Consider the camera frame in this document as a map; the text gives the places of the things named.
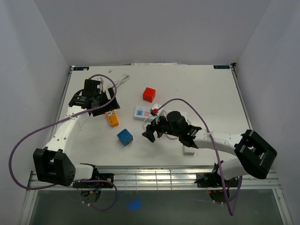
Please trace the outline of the orange power strip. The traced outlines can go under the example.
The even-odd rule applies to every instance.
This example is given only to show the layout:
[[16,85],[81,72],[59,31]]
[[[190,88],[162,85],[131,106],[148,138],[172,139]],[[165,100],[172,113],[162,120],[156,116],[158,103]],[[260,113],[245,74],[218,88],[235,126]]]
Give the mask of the orange power strip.
[[114,110],[106,112],[105,115],[108,119],[108,123],[109,123],[110,127],[113,128],[113,127],[116,127],[119,125],[119,120],[118,120],[117,115]]

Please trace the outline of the blue cube plug adapter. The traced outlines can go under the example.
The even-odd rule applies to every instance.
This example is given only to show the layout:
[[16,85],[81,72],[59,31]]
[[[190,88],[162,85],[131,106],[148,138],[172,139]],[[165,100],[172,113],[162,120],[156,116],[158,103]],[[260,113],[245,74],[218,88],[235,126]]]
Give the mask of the blue cube plug adapter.
[[129,145],[133,141],[133,136],[127,129],[123,129],[117,134],[117,138],[123,146]]

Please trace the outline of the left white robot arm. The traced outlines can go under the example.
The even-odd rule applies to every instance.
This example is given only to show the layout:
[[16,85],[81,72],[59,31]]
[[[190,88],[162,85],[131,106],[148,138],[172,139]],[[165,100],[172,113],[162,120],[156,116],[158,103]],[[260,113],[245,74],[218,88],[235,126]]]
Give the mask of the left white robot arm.
[[86,79],[84,88],[77,91],[68,103],[66,116],[53,138],[44,148],[34,151],[33,160],[39,181],[67,187],[83,180],[91,188],[99,183],[95,165],[75,164],[70,155],[77,135],[91,116],[120,108],[114,89],[105,90],[103,83],[102,78]]

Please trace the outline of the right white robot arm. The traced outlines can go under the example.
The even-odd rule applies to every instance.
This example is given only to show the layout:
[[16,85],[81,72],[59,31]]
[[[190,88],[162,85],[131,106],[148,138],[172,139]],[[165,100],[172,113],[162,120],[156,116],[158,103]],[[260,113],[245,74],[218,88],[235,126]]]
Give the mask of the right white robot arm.
[[155,118],[142,133],[152,143],[164,134],[177,137],[181,144],[189,148],[212,149],[233,155],[234,159],[222,162],[222,168],[212,174],[212,182],[217,186],[223,186],[228,180],[244,175],[265,179],[278,155],[253,130],[248,129],[237,135],[212,133],[188,124],[178,111]]

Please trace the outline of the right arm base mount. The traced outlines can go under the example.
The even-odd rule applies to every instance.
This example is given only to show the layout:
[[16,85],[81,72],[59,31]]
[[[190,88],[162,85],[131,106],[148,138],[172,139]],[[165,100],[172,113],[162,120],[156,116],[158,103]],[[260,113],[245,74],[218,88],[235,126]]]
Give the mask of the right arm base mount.
[[[221,188],[222,181],[220,175],[217,174],[219,169],[218,164],[214,164],[214,168],[211,172],[198,172],[196,174],[195,184],[198,188]],[[239,178],[235,177],[230,180],[225,180],[225,187],[237,187]]]

